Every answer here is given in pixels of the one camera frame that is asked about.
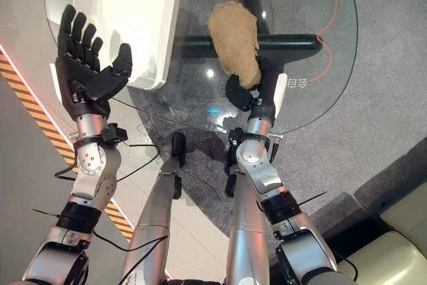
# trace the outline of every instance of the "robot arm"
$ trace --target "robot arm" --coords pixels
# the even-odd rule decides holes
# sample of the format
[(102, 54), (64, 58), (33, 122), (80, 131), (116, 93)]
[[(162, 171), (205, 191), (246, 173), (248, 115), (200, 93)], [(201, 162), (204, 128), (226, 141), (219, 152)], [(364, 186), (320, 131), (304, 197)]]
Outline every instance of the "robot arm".
[(273, 62), (262, 57), (257, 57), (257, 61), (262, 72), (258, 85), (260, 94), (246, 100), (251, 101), (246, 131), (230, 134), (235, 135), (230, 141), (237, 146), (238, 170), (252, 181), (260, 208), (270, 221), (275, 238), (280, 241), (276, 254), (288, 284), (354, 284), (336, 272), (336, 261), (328, 245), (268, 159), (279, 73)]
[(112, 66), (99, 70), (102, 40), (92, 42), (96, 28), (86, 17), (75, 16), (68, 5), (62, 15), (55, 66), (62, 104), (77, 124), (73, 137), (78, 175), (71, 195), (55, 225), (50, 227), (22, 282), (12, 284), (66, 285), (85, 283), (89, 259), (84, 250), (114, 194), (121, 157), (116, 145), (127, 139), (124, 129), (107, 124), (108, 99), (119, 92), (131, 75), (128, 44), (122, 44)]

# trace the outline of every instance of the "robotic hand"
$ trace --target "robotic hand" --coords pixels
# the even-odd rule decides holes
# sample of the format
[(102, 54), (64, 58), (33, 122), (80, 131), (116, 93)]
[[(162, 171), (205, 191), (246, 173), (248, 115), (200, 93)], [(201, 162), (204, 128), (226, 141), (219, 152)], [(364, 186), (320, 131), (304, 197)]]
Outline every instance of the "robotic hand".
[(55, 66), (61, 100), (77, 123), (74, 135), (79, 168), (73, 190), (58, 221), (40, 245), (23, 276), (12, 284), (82, 285), (88, 273), (90, 245), (98, 219), (114, 194), (121, 157), (116, 145), (127, 139), (116, 123), (107, 124), (108, 99), (127, 83), (132, 69), (131, 49), (121, 44), (112, 63), (100, 71), (102, 40), (86, 16), (68, 5), (62, 15)]
[(85, 22), (84, 13), (75, 16), (73, 6), (65, 8), (58, 35), (58, 58), (55, 62), (62, 104), (74, 120), (87, 113), (108, 118), (108, 99), (125, 87), (131, 75), (131, 48), (122, 43), (112, 66), (100, 71), (98, 53), (103, 42), (99, 37), (92, 41), (96, 28), (91, 23), (87, 25), (83, 38), (81, 37)]

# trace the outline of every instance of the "black cable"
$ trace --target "black cable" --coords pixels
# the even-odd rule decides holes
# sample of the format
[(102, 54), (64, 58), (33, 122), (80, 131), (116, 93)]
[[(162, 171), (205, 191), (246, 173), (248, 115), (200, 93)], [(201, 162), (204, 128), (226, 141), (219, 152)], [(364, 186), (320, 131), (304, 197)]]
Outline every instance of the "black cable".
[(146, 162), (145, 164), (143, 164), (141, 167), (138, 167), (136, 170), (134, 170), (133, 172), (130, 172), (130, 173), (128, 173), (126, 176), (123, 176), (122, 178), (119, 178), (118, 180), (117, 180), (117, 183), (118, 182), (121, 182), (122, 180), (125, 180), (126, 178), (128, 178), (130, 175), (133, 175), (134, 173), (136, 173), (136, 172), (138, 172), (139, 170), (141, 170), (142, 168), (144, 168), (146, 165), (148, 165), (148, 164), (150, 164), (151, 162), (153, 162), (157, 157), (158, 157), (158, 155), (160, 154), (160, 147), (159, 146), (157, 146), (157, 145), (155, 145), (155, 144), (137, 144), (137, 145), (126, 145), (126, 146), (128, 146), (128, 147), (148, 147), (148, 146), (151, 146), (151, 147), (155, 147), (156, 148), (156, 150), (157, 150), (157, 154), (153, 157), (153, 158), (151, 158), (148, 162)]
[[(157, 150), (157, 153), (156, 153), (156, 155), (155, 155), (153, 158), (151, 158), (148, 162), (146, 162), (146, 163), (145, 163), (145, 164), (143, 164), (142, 166), (138, 167), (136, 170), (134, 170), (134, 171), (132, 171), (132, 172), (128, 173), (126, 176), (123, 176), (122, 178), (119, 178), (119, 179), (117, 180), (117, 182), (120, 182), (120, 181), (122, 181), (122, 180), (125, 180), (125, 179), (126, 179), (126, 178), (128, 178), (129, 176), (131, 176), (131, 175), (133, 175), (134, 173), (138, 172), (139, 170), (141, 170), (142, 168), (144, 168), (146, 165), (148, 165), (148, 164), (150, 164), (151, 162), (153, 162), (153, 161), (158, 157), (158, 155), (160, 154), (160, 147), (159, 147), (159, 146), (157, 146), (157, 145), (155, 145), (155, 144), (135, 144), (135, 145), (127, 145), (127, 144), (125, 143), (125, 145), (126, 145), (127, 147), (155, 147), (155, 148), (156, 148), (156, 150)], [(76, 165), (77, 165), (77, 154), (75, 153), (75, 156), (74, 156), (74, 162), (73, 162), (69, 167), (65, 168), (64, 170), (60, 170), (59, 172), (55, 173), (55, 177), (56, 177), (56, 178), (58, 178), (58, 179), (60, 179), (60, 180), (69, 180), (69, 181), (74, 182), (74, 181), (75, 181), (75, 178), (68, 177), (68, 176), (62, 176), (62, 174), (65, 174), (65, 173), (69, 172), (69, 171), (70, 171), (70, 170), (72, 170)]]
[(150, 245), (150, 244), (152, 244), (152, 243), (154, 243), (154, 242), (156, 242), (158, 240), (164, 240), (165, 238), (168, 237), (168, 236), (162, 236), (162, 237), (159, 237), (159, 238), (155, 238), (154, 240), (150, 240), (149, 242), (146, 242), (146, 243), (144, 243), (142, 245), (139, 245), (138, 247), (129, 249), (129, 248), (123, 248), (123, 247), (117, 245), (115, 242), (113, 242), (111, 240), (108, 240), (107, 238), (99, 235), (95, 230), (93, 231), (93, 235), (95, 235), (96, 237), (98, 237), (100, 240), (103, 240), (104, 242), (107, 242), (108, 244), (113, 245), (114, 247), (116, 247), (117, 249), (119, 249), (119, 250), (121, 250), (123, 252), (133, 252), (134, 250), (139, 250), (139, 249), (143, 248), (144, 246)]
[(256, 200), (256, 206), (258, 206), (258, 209), (261, 211), (261, 213), (264, 213), (264, 211), (262, 210), (260, 203), (258, 203), (258, 201)]
[(48, 212), (45, 212), (44, 210), (37, 210), (37, 209), (35, 209), (35, 208), (32, 208), (32, 210), (33, 210), (34, 212), (37, 212), (37, 213), (39, 213), (39, 214), (43, 214), (43, 215), (49, 215), (49, 216), (53, 216), (53, 217), (56, 217), (56, 218), (61, 217), (61, 215), (48, 213)]
[(349, 265), (351, 265), (351, 267), (353, 267), (354, 269), (354, 277), (353, 277), (353, 282), (358, 280), (359, 277), (359, 270), (356, 267), (356, 265), (354, 265), (350, 260), (348, 260), (347, 258), (345, 258), (343, 255), (341, 255), (340, 253), (335, 252), (334, 250), (332, 250), (332, 253), (337, 256), (338, 258), (340, 258), (341, 260), (346, 261), (347, 263), (349, 263)]
[(133, 265), (131, 268), (130, 268), (130, 270), (126, 273), (126, 275), (125, 276), (123, 276), (123, 278), (120, 280), (120, 282), (119, 282), (119, 284), (118, 285), (123, 285), (123, 283), (125, 282), (125, 280), (126, 280), (126, 278), (133, 272), (133, 270), (135, 270), (135, 268), (137, 268), (137, 266), (143, 261), (143, 260), (145, 260), (150, 254), (151, 254), (151, 252), (156, 248), (156, 246), (158, 245), (158, 244), (160, 244), (163, 240), (165, 240), (167, 238), (167, 236), (164, 236), (161, 240), (158, 240), (157, 241), (157, 243), (155, 243), (154, 245), (153, 245), (153, 247), (151, 247), (150, 248), (150, 250), (144, 255), (144, 256), (142, 256), (141, 257), (141, 259), (139, 259), (136, 263), (135, 263), (135, 265)]
[(117, 102), (119, 102), (119, 103), (122, 103), (123, 105), (125, 105), (125, 106), (127, 106), (127, 107), (133, 108), (133, 109), (135, 109), (135, 110), (137, 110), (137, 111), (140, 111), (140, 112), (146, 113), (147, 115), (150, 115), (150, 116), (153, 116), (153, 117), (159, 118), (159, 119), (161, 119), (161, 120), (165, 120), (165, 121), (168, 121), (168, 122), (170, 122), (170, 123), (174, 123), (174, 124), (176, 124), (176, 125), (183, 126), (183, 127), (187, 127), (187, 126), (188, 126), (188, 125), (186, 125), (186, 124), (184, 124), (184, 123), (180, 123), (180, 122), (178, 122), (178, 121), (176, 121), (176, 120), (170, 120), (170, 119), (168, 119), (168, 118), (166, 118), (166, 117), (162, 117), (162, 116), (155, 115), (154, 113), (150, 113), (149, 111), (146, 111), (146, 110), (144, 110), (144, 109), (141, 109), (141, 108), (135, 107), (135, 106), (131, 105), (130, 103), (125, 103), (124, 101), (122, 101), (122, 100), (120, 100), (120, 99), (118, 99), (118, 98), (113, 97), (113, 98), (111, 98), (111, 99), (112, 99), (112, 100), (115, 100), (115, 101), (117, 101)]
[(72, 177), (69, 177), (69, 176), (62, 176), (62, 174), (65, 174), (65, 173), (69, 172), (75, 166), (77, 166), (77, 152), (74, 152), (74, 162), (70, 166), (68, 166), (67, 168), (65, 168), (64, 170), (60, 170), (59, 172), (55, 173), (54, 174), (55, 178), (58, 178), (60, 180), (71, 180), (71, 181), (75, 181), (75, 178), (72, 178)]
[(320, 194), (317, 194), (316, 196), (313, 196), (313, 197), (311, 197), (311, 198), (309, 198), (309, 199), (307, 199), (307, 200), (304, 200), (302, 203), (299, 203), (298, 205), (299, 206), (301, 206), (302, 204), (305, 204), (305, 203), (308, 203), (310, 200), (314, 200), (314, 199), (316, 199), (317, 197), (320, 197), (320, 196), (322, 196), (322, 195), (324, 195), (324, 194), (326, 194), (327, 192), (322, 192), (322, 193), (320, 193)]

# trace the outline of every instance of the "gray carpet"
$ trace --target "gray carpet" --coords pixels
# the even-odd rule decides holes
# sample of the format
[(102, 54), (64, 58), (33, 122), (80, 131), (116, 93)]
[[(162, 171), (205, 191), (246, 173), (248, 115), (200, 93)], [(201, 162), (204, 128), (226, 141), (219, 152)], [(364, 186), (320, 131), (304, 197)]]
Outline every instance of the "gray carpet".
[[(283, 0), (262, 1), (266, 6), (271, 2), (274, 16), (268, 18), (268, 24), (276, 33), (283, 32), (286, 19), (297, 19), (286, 12)], [(212, 0), (181, 0), (178, 35), (207, 34), (211, 7), (206, 3), (212, 4)], [(344, 94), (319, 120), (286, 134), (275, 161), (280, 176), (297, 200), (328, 192), (304, 205), (326, 236), (333, 236), (371, 214), (370, 204), (385, 198), (380, 187), (390, 183), (375, 177), (427, 134), (427, 76), (423, 68), (426, 2), (356, 0), (356, 3), (358, 56)], [(305, 23), (309, 23), (308, 18), (300, 17)], [(340, 36), (341, 33), (334, 34), (335, 38)], [(129, 94), (138, 106), (144, 101), (151, 103), (153, 95), (132, 88)], [(183, 187), (212, 222), (228, 234), (232, 201), (224, 196), (223, 171), (227, 134), (189, 128), (144, 112), (140, 116), (150, 137), (162, 150), (169, 149), (174, 131), (187, 135), (190, 153)], [(411, 164), (422, 163), (422, 154), (412, 153), (410, 157)], [(375, 188), (369, 184), (372, 178)], [(397, 194), (398, 186), (408, 182), (399, 173), (388, 179)]]

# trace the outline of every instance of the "robot finger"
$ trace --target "robot finger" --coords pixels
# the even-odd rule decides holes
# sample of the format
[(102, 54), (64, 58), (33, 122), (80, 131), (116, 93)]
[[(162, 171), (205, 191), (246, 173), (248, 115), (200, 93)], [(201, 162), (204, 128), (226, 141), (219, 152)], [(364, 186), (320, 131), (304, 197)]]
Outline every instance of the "robot finger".
[(113, 61), (113, 68), (116, 71), (132, 71), (132, 51), (128, 43), (122, 43), (119, 48), (119, 54)]
[(87, 25), (85, 33), (83, 34), (83, 39), (81, 40), (83, 46), (88, 49), (91, 47), (92, 38), (95, 35), (95, 32), (96, 27), (94, 26), (94, 24), (90, 23), (89, 25)]
[(66, 35), (71, 33), (71, 22), (75, 16), (75, 9), (71, 5), (67, 5), (62, 13), (61, 25), (59, 30), (64, 32)]
[(99, 73), (99, 70), (101, 69), (101, 66), (99, 65), (99, 59), (96, 56), (93, 56), (93, 67), (92, 70)]
[(83, 26), (86, 23), (86, 16), (84, 13), (78, 13), (73, 23), (73, 30), (71, 31), (71, 36), (74, 40), (80, 42), (81, 41), (81, 31), (83, 30)]
[(102, 39), (99, 37), (96, 37), (95, 40), (93, 41), (91, 51), (95, 56), (98, 56), (98, 53), (102, 47), (102, 44), (103, 44)]

